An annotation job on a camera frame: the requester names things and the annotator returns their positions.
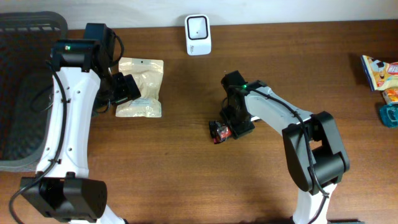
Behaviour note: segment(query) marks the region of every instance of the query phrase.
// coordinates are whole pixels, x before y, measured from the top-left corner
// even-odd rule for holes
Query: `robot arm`
[[[313,114],[301,110],[277,96],[265,83],[245,82],[238,71],[227,74],[221,84],[227,92],[228,105],[220,115],[235,139],[253,131],[254,116],[282,135],[289,173],[299,187],[293,222],[327,223],[330,195],[343,173],[349,170],[349,159],[333,117],[327,112]],[[310,157],[317,179],[322,189],[329,193],[328,197],[324,197],[314,184],[303,129],[291,111],[301,117],[309,140],[322,142],[322,146],[311,151]]]
[[[56,153],[62,129],[63,101],[66,128],[57,163],[38,184],[22,193],[43,216],[70,223],[127,223],[106,205],[106,184],[88,179],[87,141],[93,110],[118,105],[141,96],[131,75],[111,75],[114,32],[105,24],[87,24],[84,39],[59,40],[52,50],[54,98],[49,135],[37,166],[39,176]],[[66,99],[61,95],[65,91]],[[36,181],[23,177],[21,187]]]

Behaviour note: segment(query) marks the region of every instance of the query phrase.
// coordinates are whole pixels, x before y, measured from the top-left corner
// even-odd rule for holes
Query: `white wall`
[[[55,11],[70,29],[183,26],[203,13],[211,25],[397,19],[398,0],[0,0],[0,12]]]

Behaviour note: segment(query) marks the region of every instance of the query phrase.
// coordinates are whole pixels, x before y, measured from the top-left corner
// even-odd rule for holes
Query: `yellow snack bag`
[[[365,55],[361,59],[372,91],[398,87],[398,62],[381,62]]]
[[[383,97],[387,104],[398,103],[398,88],[390,88],[388,90],[384,90]]]

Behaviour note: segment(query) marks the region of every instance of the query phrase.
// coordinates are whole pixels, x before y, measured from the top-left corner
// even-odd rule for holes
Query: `wooden tabletop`
[[[328,219],[397,223],[398,129],[382,125],[361,67],[365,54],[398,61],[398,21],[212,26],[211,54],[186,53],[183,27],[116,29],[125,57],[164,61],[162,118],[93,118],[90,178],[108,186],[108,205],[130,223],[238,223],[290,217],[297,187],[281,136],[266,123],[214,145],[209,120],[226,96],[220,81],[239,70],[301,109],[331,113],[351,159],[333,193]],[[83,31],[71,31],[81,38]],[[9,197],[20,177],[0,172],[0,223],[12,223]],[[23,198],[27,223],[56,223]]]

